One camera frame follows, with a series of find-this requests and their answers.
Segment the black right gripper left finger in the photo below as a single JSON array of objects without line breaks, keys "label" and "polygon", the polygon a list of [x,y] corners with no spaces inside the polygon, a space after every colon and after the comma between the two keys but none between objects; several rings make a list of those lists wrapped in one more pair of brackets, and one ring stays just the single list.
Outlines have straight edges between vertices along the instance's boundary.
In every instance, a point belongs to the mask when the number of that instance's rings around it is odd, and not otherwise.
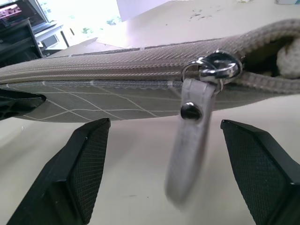
[{"label": "black right gripper left finger", "polygon": [[87,225],[100,188],[109,118],[77,128],[43,167],[9,225]]}]

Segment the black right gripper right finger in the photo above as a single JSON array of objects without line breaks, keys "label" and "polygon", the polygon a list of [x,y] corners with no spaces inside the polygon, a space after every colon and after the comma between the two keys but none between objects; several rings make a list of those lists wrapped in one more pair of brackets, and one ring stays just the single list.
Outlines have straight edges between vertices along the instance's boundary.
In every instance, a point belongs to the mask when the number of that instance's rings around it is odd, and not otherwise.
[{"label": "black right gripper right finger", "polygon": [[300,165],[266,131],[223,120],[232,171],[257,225],[300,223]]}]

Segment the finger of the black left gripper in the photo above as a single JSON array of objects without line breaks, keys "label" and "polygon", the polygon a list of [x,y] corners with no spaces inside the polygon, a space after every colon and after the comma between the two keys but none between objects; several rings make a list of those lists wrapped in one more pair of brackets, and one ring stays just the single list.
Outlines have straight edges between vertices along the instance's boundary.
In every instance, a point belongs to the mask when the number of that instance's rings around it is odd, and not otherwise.
[{"label": "finger of the black left gripper", "polygon": [[46,101],[46,96],[15,90],[0,90],[0,120],[26,115]]}]

